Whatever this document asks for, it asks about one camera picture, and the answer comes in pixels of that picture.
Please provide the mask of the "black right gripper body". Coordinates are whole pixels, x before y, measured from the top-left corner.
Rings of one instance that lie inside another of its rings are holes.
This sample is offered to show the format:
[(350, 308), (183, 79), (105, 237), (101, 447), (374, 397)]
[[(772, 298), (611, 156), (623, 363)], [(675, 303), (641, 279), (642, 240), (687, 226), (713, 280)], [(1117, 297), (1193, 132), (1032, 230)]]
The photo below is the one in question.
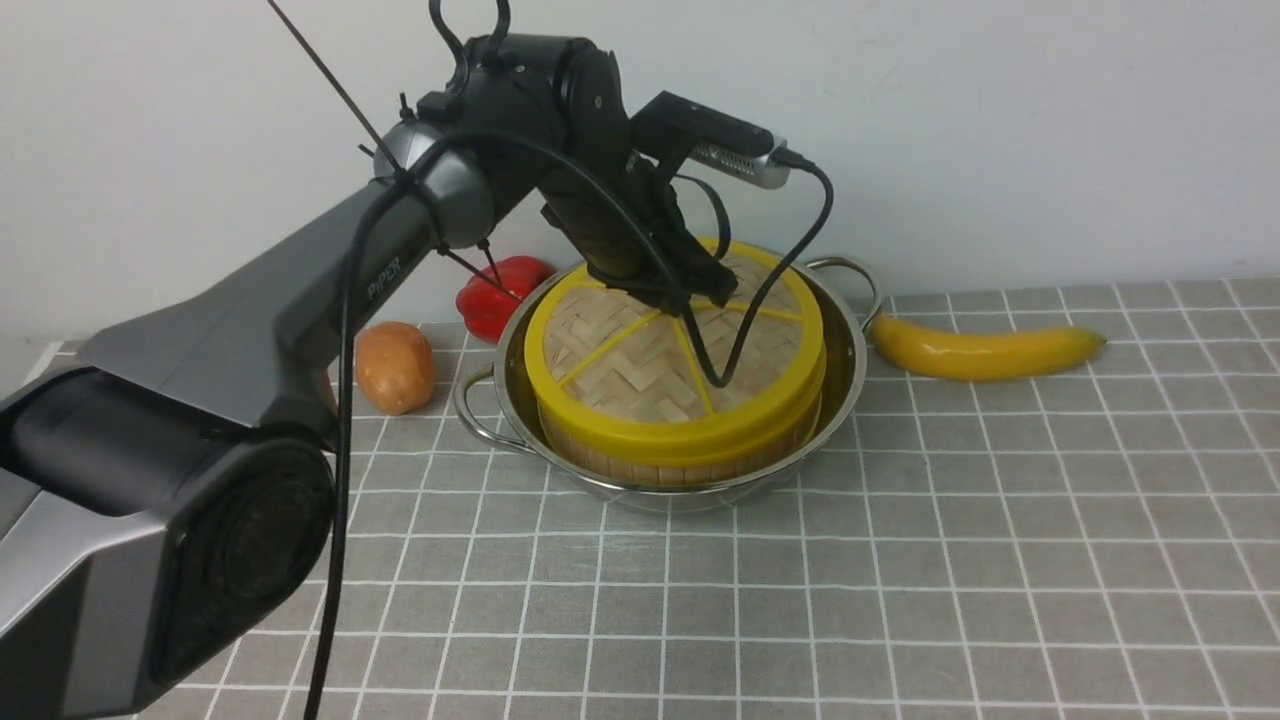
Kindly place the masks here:
[(672, 316), (694, 295), (718, 306), (730, 301), (737, 278), (689, 232), (668, 174), (635, 151), (581, 163), (617, 206), (566, 169), (550, 170), (540, 193), (545, 219), (579, 251), (590, 277)]

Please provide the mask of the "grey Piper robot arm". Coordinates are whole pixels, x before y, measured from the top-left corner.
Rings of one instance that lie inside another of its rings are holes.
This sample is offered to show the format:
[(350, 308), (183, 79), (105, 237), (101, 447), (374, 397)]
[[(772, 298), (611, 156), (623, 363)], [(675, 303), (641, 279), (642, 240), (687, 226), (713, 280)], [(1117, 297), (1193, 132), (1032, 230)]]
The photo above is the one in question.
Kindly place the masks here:
[(111, 325), (3, 404), (3, 716), (134, 714), (312, 571), (349, 448), (329, 368), (438, 247), (531, 192), (602, 279), (675, 310), (733, 288), (669, 179), (728, 117), (628, 113), (585, 38), (485, 36), (403, 105), (361, 190), (189, 300)]

